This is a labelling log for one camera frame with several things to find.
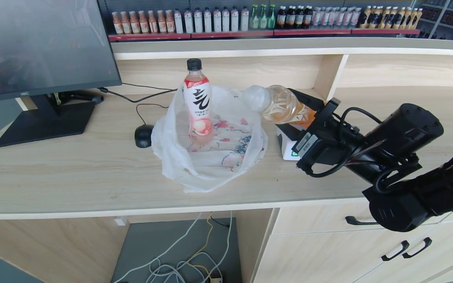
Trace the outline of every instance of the white plastic bag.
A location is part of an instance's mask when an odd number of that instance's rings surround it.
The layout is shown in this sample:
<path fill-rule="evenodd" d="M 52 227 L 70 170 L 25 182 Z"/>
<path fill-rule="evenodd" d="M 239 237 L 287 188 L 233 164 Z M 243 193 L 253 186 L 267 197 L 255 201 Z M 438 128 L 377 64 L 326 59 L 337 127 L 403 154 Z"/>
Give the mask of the white plastic bag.
<path fill-rule="evenodd" d="M 162 174 L 185 185 L 185 192 L 209 192 L 246 172 L 263 158 L 268 138 L 260 115 L 237 97 L 234 88 L 212 86 L 214 139 L 200 147 L 188 136 L 189 119 L 180 90 L 151 134 L 162 160 Z"/>

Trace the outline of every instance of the black drawer handle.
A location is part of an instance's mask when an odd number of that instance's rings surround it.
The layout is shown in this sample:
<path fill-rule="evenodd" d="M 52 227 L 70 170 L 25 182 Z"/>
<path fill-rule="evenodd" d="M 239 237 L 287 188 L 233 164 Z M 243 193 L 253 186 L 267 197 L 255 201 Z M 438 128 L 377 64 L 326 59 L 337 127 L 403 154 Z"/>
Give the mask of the black drawer handle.
<path fill-rule="evenodd" d="M 418 255 L 421 251 L 427 249 L 432 243 L 433 243 L 433 240 L 431 240 L 430 237 L 427 237 L 426 239 L 424 239 L 424 247 L 423 247 L 422 249 L 420 249 L 418 252 L 416 252 L 416 253 L 414 253 L 414 254 L 412 254 L 412 255 L 410 255 L 410 254 L 408 254 L 408 253 L 404 253 L 404 254 L 403 254 L 403 257 L 404 257 L 404 258 L 411 258 L 411 257 L 414 257 L 414 256 Z"/>
<path fill-rule="evenodd" d="M 392 260 L 393 258 L 399 256 L 402 252 L 406 251 L 406 250 L 408 249 L 409 246 L 410 246 L 410 243 L 409 243 L 407 240 L 405 240 L 405 241 L 401 242 L 401 251 L 397 252 L 397 253 L 396 253 L 394 256 L 392 256 L 392 257 L 387 257 L 386 255 L 383 255 L 383 256 L 381 257 L 381 259 L 382 259 L 383 261 L 390 261 L 390 260 Z"/>
<path fill-rule="evenodd" d="M 346 216 L 345 221 L 351 225 L 377 225 L 378 222 L 360 222 L 354 216 Z"/>

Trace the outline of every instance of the yellow cable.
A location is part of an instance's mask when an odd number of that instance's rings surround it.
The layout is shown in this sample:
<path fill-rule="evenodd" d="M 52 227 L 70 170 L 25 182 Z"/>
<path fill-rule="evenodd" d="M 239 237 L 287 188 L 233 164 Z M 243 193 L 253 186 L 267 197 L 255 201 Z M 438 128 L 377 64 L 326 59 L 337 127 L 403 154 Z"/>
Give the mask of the yellow cable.
<path fill-rule="evenodd" d="M 209 243 L 209 236 L 211 236 L 212 228 L 214 228 L 212 226 L 212 224 L 210 224 L 210 222 L 209 222 L 209 219 L 211 219 L 211 217 L 212 217 L 212 212 L 209 215 L 209 217 L 207 217 L 207 220 L 206 220 L 207 224 L 209 224 L 211 229 L 209 229 L 209 233 L 207 234 L 207 238 L 205 240 L 205 245 L 201 249 L 199 249 L 196 253 L 194 253 L 192 257 L 196 256 L 199 252 L 203 251 L 205 249 L 205 247 L 207 247 L 207 244 Z M 188 263 L 188 265 L 193 266 L 193 267 L 203 268 L 206 271 L 206 274 L 209 275 L 209 270 L 207 268 L 203 267 L 202 265 L 192 265 L 191 263 Z"/>

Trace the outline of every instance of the monitor stand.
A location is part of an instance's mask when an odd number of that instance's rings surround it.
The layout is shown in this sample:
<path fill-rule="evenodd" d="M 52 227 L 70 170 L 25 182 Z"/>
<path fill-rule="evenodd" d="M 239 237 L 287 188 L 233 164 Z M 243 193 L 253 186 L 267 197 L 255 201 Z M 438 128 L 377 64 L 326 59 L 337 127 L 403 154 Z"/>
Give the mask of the monitor stand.
<path fill-rule="evenodd" d="M 0 138 L 0 147 L 83 134 L 94 102 L 57 106 L 49 95 L 30 96 L 38 109 L 23 111 Z"/>

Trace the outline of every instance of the drawer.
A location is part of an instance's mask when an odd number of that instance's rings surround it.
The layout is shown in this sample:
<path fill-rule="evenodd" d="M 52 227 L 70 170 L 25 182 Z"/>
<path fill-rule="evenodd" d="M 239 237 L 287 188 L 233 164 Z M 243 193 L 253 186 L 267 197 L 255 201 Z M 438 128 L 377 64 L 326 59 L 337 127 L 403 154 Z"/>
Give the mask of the drawer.
<path fill-rule="evenodd" d="M 438 223 L 447 215 L 431 217 L 424 224 Z M 375 222 L 365 198 L 350 201 L 341 199 L 336 204 L 281 208 L 272 233 L 314 233 L 382 228 L 379 224 L 364 226 L 348 224 L 345 221 L 346 216 L 354 216 L 360 222 Z"/>

